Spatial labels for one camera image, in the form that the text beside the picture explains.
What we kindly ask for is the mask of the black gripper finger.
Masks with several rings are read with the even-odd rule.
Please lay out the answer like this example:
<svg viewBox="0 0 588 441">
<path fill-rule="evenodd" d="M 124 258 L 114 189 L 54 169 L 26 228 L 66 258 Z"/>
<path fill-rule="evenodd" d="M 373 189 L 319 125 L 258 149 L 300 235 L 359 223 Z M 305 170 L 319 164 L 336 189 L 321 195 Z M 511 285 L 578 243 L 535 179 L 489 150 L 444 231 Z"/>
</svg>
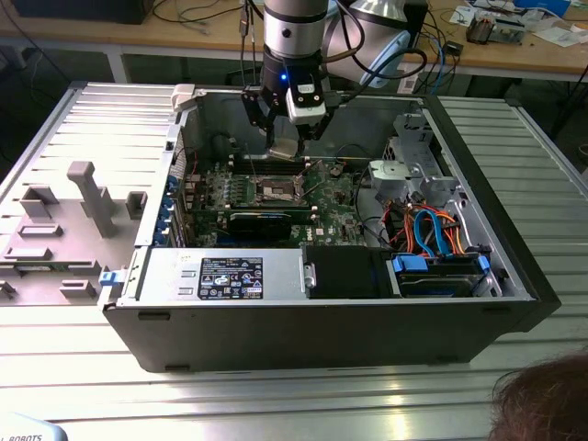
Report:
<svg viewBox="0 0 588 441">
<path fill-rule="evenodd" d="M 242 103 L 249 123 L 260 129 L 266 136 L 265 148 L 269 151 L 275 141 L 275 119 L 278 111 L 278 102 L 270 101 L 267 111 L 261 107 L 261 88 L 247 85 L 242 90 Z"/>
<path fill-rule="evenodd" d="M 318 141 L 325 130 L 327 129 L 329 123 L 331 122 L 331 113 L 327 112 L 319 122 L 314 125 L 310 124 L 300 124 L 296 126 L 299 139 L 298 139 L 298 147 L 297 147 L 297 154 L 303 154 L 306 148 L 307 141 Z"/>
</svg>

